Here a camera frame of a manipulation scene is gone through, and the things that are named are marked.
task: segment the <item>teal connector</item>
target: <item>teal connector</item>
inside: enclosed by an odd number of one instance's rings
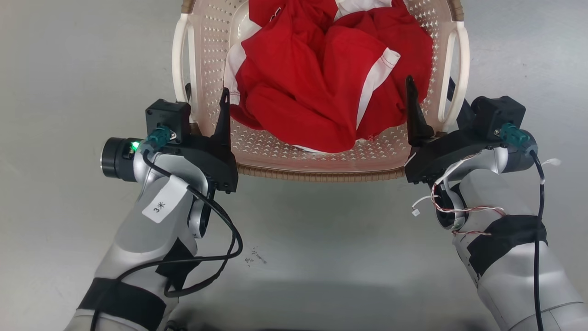
[[[172,130],[166,126],[157,127],[147,136],[146,143],[151,145],[155,151],[165,146],[172,139]]]
[[[530,142],[531,137],[512,123],[504,124],[497,133],[497,136],[506,144],[524,151],[525,154],[530,153],[532,150],[537,152],[537,144]]]

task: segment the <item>red cloth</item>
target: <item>red cloth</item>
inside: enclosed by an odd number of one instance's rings
[[[402,0],[393,5],[333,23],[334,0],[250,0],[250,19],[262,29],[242,42],[246,58],[235,75],[238,91],[231,91],[240,95],[233,118],[328,153],[403,124],[406,77],[415,79],[420,100],[427,94],[432,40]],[[373,91],[358,127],[366,77],[377,61],[387,62],[387,48],[400,60]]]

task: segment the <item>pink perforated basket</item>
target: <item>pink perforated basket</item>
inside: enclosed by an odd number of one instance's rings
[[[469,42],[460,0],[405,0],[433,38],[433,71],[422,103],[427,123],[445,132],[463,103],[469,75]],[[186,101],[183,48],[188,40],[192,86],[192,119],[204,135],[214,131],[229,48],[241,38],[241,23],[249,15],[247,0],[185,0],[172,50],[173,84],[178,101]],[[459,75],[449,110],[449,72],[455,40],[459,42]],[[259,177],[303,181],[371,181],[404,176],[409,156],[406,126],[390,128],[372,141],[358,141],[338,154],[318,154],[285,144],[266,131],[251,130],[232,121],[232,151],[239,172]]]

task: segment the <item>black cable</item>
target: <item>black cable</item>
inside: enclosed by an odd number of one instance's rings
[[[537,229],[535,230],[535,254],[533,260],[533,294],[535,302],[535,318],[537,319],[538,331],[543,331],[543,321],[541,318],[541,304],[539,301],[539,231],[541,230],[541,219],[543,218],[543,209],[545,207],[545,174],[543,173],[543,167],[539,161],[539,157],[535,151],[530,152],[537,172],[539,172],[539,178],[541,180],[539,184],[539,212],[537,213]]]
[[[170,177],[172,175],[170,172],[156,166],[153,162],[151,162],[151,160],[149,160],[149,158],[148,158],[148,154],[149,154],[148,150],[143,152],[143,161],[145,162],[145,164],[148,167],[161,173],[165,177]],[[126,278],[127,276],[129,276],[130,274],[137,272],[139,270],[143,270],[145,268],[161,266],[161,265],[165,265],[165,264],[193,263],[193,262],[204,262],[204,261],[223,261],[219,270],[213,276],[211,276],[210,278],[208,278],[208,279],[206,279],[206,280],[204,280],[194,286],[191,286],[187,289],[176,290],[176,291],[170,292],[169,287],[171,286],[171,283],[168,281],[165,288],[164,288],[164,294],[167,293],[166,296],[168,296],[168,294],[169,294],[168,297],[180,297],[180,296],[184,296],[187,294],[197,292],[198,290],[201,290],[204,287],[212,284],[212,282],[214,282],[220,276],[222,271],[225,269],[225,266],[226,266],[228,260],[239,256],[241,254],[241,252],[243,252],[243,239],[241,238],[239,230],[237,230],[237,228],[233,225],[233,221],[230,219],[227,212],[216,201],[209,200],[208,198],[206,198],[206,196],[204,194],[202,194],[201,192],[196,190],[194,187],[188,185],[188,187],[186,189],[190,193],[192,193],[196,198],[202,200],[202,202],[204,202],[208,207],[210,207],[211,210],[213,210],[220,217],[220,219],[222,219],[225,222],[225,224],[231,230],[232,239],[231,239],[231,243],[229,245],[229,250],[227,251],[227,254],[221,255],[221,256],[195,256],[191,259],[185,259],[185,260],[154,261],[154,262],[140,264],[136,267],[133,267],[133,268],[123,272],[120,276],[118,276],[115,279],[116,282],[114,283],[114,285],[110,289],[106,290],[102,294],[101,298],[98,300],[98,304],[96,305],[96,309],[94,310],[94,315],[92,316],[92,323],[90,324],[90,331],[96,331],[96,326],[98,324],[98,316],[100,315],[100,309],[98,307],[100,306],[100,302],[102,301],[102,298],[104,297],[104,295],[106,295],[108,292],[113,290],[118,283],[122,282],[122,280],[124,278]],[[231,251],[233,250],[233,247],[235,245],[235,241],[237,242],[237,251],[231,253]]]

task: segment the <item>gray surface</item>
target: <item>gray surface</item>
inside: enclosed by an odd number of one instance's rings
[[[585,1],[463,2],[472,47],[467,95],[509,94],[524,104],[524,128],[542,158],[563,160],[546,169],[548,239],[587,298]],[[62,329],[88,288],[139,191],[103,177],[99,153],[110,136],[143,136],[146,106],[173,99],[179,6],[0,2],[3,329]],[[535,210],[536,173],[508,180]],[[183,300],[184,317],[292,329],[495,329],[432,208],[410,214],[425,194],[402,179],[241,177],[239,193],[218,200],[241,229],[245,254],[212,288]],[[228,235],[214,218],[202,253],[224,249]]]

